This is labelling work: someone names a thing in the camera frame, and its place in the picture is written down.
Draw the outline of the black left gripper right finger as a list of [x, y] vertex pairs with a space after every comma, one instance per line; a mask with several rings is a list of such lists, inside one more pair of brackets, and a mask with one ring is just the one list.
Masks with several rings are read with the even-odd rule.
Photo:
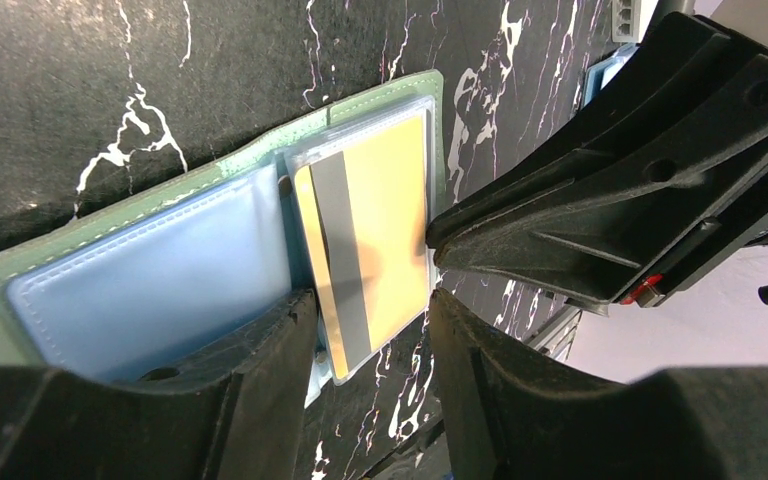
[[525, 346], [446, 290], [429, 319], [458, 479], [768, 479], [768, 368], [623, 385]]

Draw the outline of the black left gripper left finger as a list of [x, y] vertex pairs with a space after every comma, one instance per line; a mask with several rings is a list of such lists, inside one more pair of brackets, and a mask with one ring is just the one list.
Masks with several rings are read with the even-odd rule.
[[294, 291], [136, 382], [0, 367], [0, 479], [289, 479], [317, 321]]

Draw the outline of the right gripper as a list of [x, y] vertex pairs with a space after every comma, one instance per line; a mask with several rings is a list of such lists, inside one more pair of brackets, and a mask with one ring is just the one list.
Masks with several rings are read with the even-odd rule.
[[652, 295], [646, 319], [768, 347], [768, 47], [667, 15], [591, 102], [437, 216], [426, 241], [442, 268], [581, 305]]

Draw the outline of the green card holder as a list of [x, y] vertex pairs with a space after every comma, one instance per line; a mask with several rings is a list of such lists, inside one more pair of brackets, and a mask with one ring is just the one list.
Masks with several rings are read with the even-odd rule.
[[371, 122], [427, 114], [427, 222], [444, 199], [444, 79], [429, 70], [319, 108], [239, 150], [0, 252], [0, 366], [131, 381], [249, 324], [295, 289], [317, 301], [295, 157]]

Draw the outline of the gold credit card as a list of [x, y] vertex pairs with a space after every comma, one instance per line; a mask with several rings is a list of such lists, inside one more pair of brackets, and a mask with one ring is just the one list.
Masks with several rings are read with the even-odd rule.
[[318, 142], [294, 159], [291, 180], [337, 384], [427, 305], [432, 144], [420, 111]]

